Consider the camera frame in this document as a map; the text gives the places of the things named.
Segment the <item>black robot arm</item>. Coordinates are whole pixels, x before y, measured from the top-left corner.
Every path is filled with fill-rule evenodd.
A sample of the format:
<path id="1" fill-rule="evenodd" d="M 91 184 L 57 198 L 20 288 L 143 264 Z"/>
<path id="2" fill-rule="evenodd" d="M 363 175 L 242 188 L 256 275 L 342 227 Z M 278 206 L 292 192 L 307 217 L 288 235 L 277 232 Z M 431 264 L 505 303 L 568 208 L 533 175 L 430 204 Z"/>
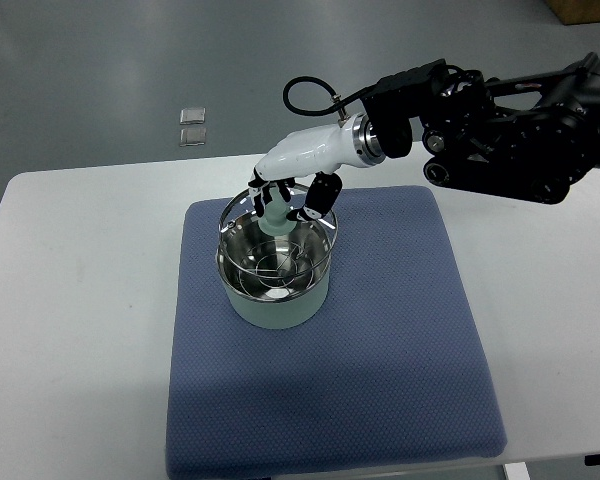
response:
<path id="1" fill-rule="evenodd" d="M 507 80 L 440 59 L 354 97 L 362 113 L 347 115 L 348 99 L 334 97 L 337 124 L 291 133 L 256 164 L 249 195 L 258 215 L 310 177 L 304 203 L 288 219 L 324 217 L 342 188 L 339 168 L 407 156 L 413 119 L 430 154 L 424 175 L 443 188 L 557 204 L 600 168 L 600 58 L 593 53 L 559 71 Z"/>

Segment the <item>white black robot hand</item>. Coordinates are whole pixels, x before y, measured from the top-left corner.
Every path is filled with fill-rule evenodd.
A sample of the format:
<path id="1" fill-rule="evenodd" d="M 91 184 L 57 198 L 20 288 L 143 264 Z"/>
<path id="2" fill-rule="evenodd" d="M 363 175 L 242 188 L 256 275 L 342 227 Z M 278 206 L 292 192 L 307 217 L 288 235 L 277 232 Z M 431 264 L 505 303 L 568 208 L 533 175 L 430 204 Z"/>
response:
<path id="1" fill-rule="evenodd" d="M 294 178 L 315 177 L 299 209 L 287 213 L 289 221 L 305 222 L 323 218 L 332 209 L 341 190 L 336 173 L 341 166 L 370 168 L 382 163 L 381 150 L 366 114 L 351 116 L 342 125 L 332 124 L 293 132 L 281 140 L 256 164 L 248 182 L 256 215 L 280 195 L 291 202 Z"/>

